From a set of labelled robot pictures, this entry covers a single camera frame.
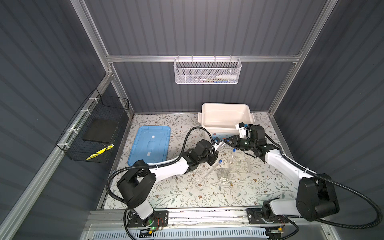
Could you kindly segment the blue capped test tube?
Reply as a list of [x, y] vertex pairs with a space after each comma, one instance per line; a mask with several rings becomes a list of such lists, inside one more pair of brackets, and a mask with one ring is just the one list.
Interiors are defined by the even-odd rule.
[[225, 146], [226, 146], [226, 143], [222, 141], [219, 147], [215, 147], [215, 151], [220, 152]]
[[232, 150], [232, 155], [231, 155], [231, 159], [230, 159], [230, 161], [229, 161], [229, 165], [232, 164], [232, 162], [233, 162], [233, 160], [234, 160], [235, 153], [236, 153], [236, 149], [233, 148], [233, 150]]
[[222, 160], [218, 160], [216, 163], [214, 163], [211, 169], [206, 173], [204, 178], [207, 178], [222, 162], [223, 162]]

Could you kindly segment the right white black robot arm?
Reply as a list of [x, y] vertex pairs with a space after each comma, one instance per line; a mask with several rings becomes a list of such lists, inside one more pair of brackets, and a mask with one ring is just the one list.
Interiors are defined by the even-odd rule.
[[[288, 157], [282, 147], [265, 133], [262, 126], [239, 123], [236, 125], [236, 129], [239, 134], [225, 138], [224, 143], [273, 166], [291, 180], [297, 188], [297, 195], [294, 199], [276, 198], [266, 201], [263, 205], [265, 220], [277, 216], [292, 216], [303, 218], [308, 222], [319, 222], [352, 230], [370, 229], [382, 222], [382, 210], [374, 201], [366, 195], [332, 180], [329, 175], [318, 174]], [[366, 201], [376, 212], [376, 218], [369, 223], [359, 225], [327, 221], [326, 217], [335, 215], [340, 211], [336, 187]]]

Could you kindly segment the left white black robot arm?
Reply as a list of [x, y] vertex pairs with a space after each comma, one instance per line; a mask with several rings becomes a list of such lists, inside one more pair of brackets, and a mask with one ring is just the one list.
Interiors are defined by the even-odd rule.
[[105, 189], [113, 199], [126, 204], [128, 210], [139, 217], [143, 226], [149, 226], [156, 217], [155, 210], [148, 200], [154, 184], [173, 176], [190, 173], [201, 164], [213, 166], [223, 146], [224, 142], [218, 138], [215, 138], [213, 143], [201, 140], [194, 149], [181, 153], [173, 160], [153, 165], [139, 160], [133, 166], [111, 174]]

